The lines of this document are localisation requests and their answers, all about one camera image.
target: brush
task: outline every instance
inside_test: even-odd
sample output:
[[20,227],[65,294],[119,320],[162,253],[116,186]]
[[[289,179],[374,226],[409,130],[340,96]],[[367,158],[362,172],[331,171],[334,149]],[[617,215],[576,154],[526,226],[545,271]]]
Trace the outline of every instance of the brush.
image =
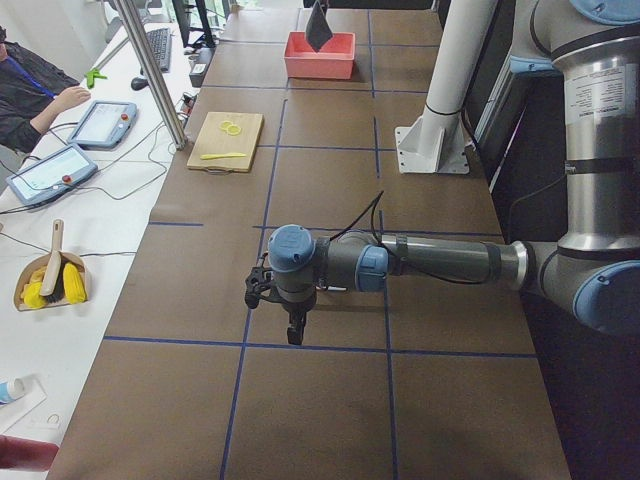
[[53,221],[53,234],[51,236],[51,254],[47,263],[47,270],[40,287],[40,295],[47,303],[56,303],[64,298],[63,268],[66,261],[60,254],[62,248],[62,231],[64,222],[60,219]]

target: white table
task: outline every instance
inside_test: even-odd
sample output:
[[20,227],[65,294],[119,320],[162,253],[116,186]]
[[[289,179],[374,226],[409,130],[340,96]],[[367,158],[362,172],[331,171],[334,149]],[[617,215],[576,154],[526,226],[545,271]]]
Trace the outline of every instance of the white table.
[[[197,93],[189,81],[189,62],[183,55],[176,24],[149,24],[150,30],[170,26],[174,31],[170,72],[164,74],[172,100],[177,104],[183,92]],[[124,29],[115,36],[103,56],[125,37]],[[142,140],[161,123],[151,91],[133,91],[131,79],[139,75],[139,63],[130,43],[101,69],[107,80],[96,80],[92,100],[134,102],[138,119],[122,145],[113,151],[90,151],[99,168],[109,165]],[[54,125],[78,121],[91,102],[69,110]],[[65,139],[72,128],[56,130]],[[149,135],[137,148],[108,169],[98,172],[85,186],[101,187],[116,197],[126,195],[163,171],[148,159],[155,140]],[[33,154],[45,157],[63,145],[46,135]],[[151,157],[168,168],[174,147],[166,128],[157,134]],[[120,201],[101,191],[77,190],[66,194],[44,209],[0,215],[3,233],[40,246],[47,251],[51,243],[53,220],[64,220],[62,250],[76,255],[90,253],[135,252],[145,231],[149,212],[157,199],[165,176]],[[0,211],[20,206],[10,189],[0,196]],[[100,345],[134,255],[86,256],[85,267],[91,277],[89,301],[78,305],[18,312],[13,294],[24,267],[46,252],[21,245],[0,236],[0,381],[32,376],[47,398],[5,435],[60,444]],[[105,385],[105,389],[125,390],[126,385]],[[0,480],[42,479],[46,473],[0,470]]]

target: person's hand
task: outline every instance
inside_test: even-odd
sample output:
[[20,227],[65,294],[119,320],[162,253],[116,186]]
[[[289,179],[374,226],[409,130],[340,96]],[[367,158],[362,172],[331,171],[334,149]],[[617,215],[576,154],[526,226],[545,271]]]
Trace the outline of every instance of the person's hand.
[[62,113],[70,108],[77,107],[90,98],[91,93],[86,88],[82,88],[81,86],[68,87],[60,92],[60,95],[54,98],[51,105],[55,108],[57,113]]

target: wooden cutting board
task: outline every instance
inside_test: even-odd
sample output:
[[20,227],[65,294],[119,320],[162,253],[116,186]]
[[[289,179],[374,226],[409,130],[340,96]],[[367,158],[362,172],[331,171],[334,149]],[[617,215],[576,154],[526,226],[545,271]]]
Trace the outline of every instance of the wooden cutting board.
[[[224,129],[229,123],[240,127],[238,135],[230,135]],[[187,168],[248,172],[253,164],[263,123],[264,116],[261,113],[209,112],[187,161]],[[200,158],[200,155],[230,152],[244,153],[246,157],[213,160]]]

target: computer mouse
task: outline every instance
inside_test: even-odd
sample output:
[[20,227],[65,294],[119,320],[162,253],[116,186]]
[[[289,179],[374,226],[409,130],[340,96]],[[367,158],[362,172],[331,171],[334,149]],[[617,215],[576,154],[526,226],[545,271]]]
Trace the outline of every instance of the computer mouse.
[[131,80],[131,88],[133,90],[142,90],[149,85],[149,81],[145,77],[133,77]]

